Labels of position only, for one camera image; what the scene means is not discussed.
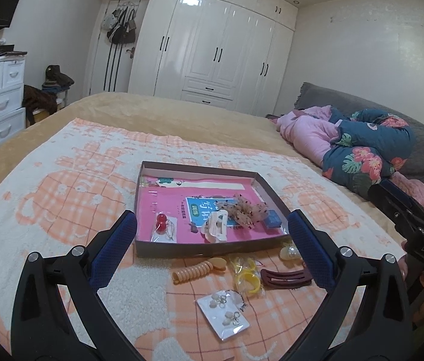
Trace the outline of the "person's right hand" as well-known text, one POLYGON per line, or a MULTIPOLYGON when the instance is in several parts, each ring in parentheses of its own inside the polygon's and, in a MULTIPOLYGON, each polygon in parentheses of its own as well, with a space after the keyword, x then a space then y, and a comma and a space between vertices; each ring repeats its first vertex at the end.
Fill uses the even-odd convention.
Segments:
POLYGON ((398 261, 407 289, 415 329, 424 326, 424 265, 409 254, 398 261))

